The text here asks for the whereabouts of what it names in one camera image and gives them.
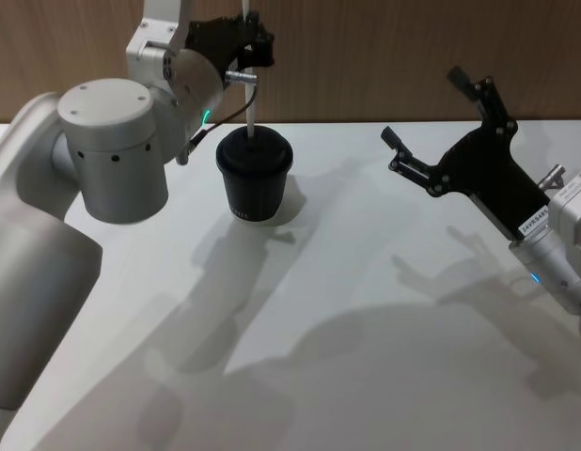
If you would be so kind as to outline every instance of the black lid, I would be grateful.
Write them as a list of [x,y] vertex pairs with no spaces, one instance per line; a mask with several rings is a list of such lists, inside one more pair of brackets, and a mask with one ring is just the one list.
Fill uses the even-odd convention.
[[260,126],[255,127],[253,139],[249,142],[246,127],[241,127],[219,143],[216,158],[222,172],[263,179],[289,172],[292,147],[280,133]]

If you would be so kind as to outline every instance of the label sticker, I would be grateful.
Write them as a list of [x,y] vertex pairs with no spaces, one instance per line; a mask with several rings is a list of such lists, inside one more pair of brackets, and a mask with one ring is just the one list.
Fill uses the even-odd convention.
[[581,191],[581,173],[572,179],[556,196],[566,203]]
[[547,208],[547,205],[544,205],[533,216],[524,221],[523,224],[518,227],[518,230],[520,230],[520,233],[523,235],[528,236],[541,222],[547,219],[548,214],[549,209]]

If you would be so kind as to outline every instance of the metal rod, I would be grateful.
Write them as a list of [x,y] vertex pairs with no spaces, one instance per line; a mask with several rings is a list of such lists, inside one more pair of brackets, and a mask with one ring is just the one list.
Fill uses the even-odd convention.
[[552,170],[545,176],[539,183],[538,186],[542,191],[547,190],[557,190],[564,188],[564,179],[562,176],[566,172],[564,166],[561,164],[556,164]]
[[243,83],[245,85],[254,86],[257,84],[257,75],[244,72],[237,72],[234,70],[227,70],[226,81],[230,83]]

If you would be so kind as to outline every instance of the white straw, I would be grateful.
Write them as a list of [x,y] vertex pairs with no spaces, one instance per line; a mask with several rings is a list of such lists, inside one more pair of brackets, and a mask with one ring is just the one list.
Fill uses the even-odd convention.
[[[246,15],[249,13],[249,8],[249,0],[243,0],[243,18],[245,21]],[[248,68],[245,72],[252,74],[253,69]],[[252,85],[244,86],[244,101],[249,102],[251,100],[253,89],[254,87]],[[255,134],[255,102],[246,110],[246,134],[249,139],[253,139],[253,135]]]

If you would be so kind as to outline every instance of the wooden wall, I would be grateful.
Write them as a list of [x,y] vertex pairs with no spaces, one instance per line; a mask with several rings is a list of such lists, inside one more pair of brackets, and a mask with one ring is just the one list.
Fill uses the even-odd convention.
[[[196,18],[240,0],[195,0]],[[276,35],[262,121],[474,117],[446,82],[492,74],[517,117],[581,117],[581,0],[254,0]],[[32,96],[125,76],[142,0],[0,0],[0,121]],[[243,102],[237,87],[222,115]]]

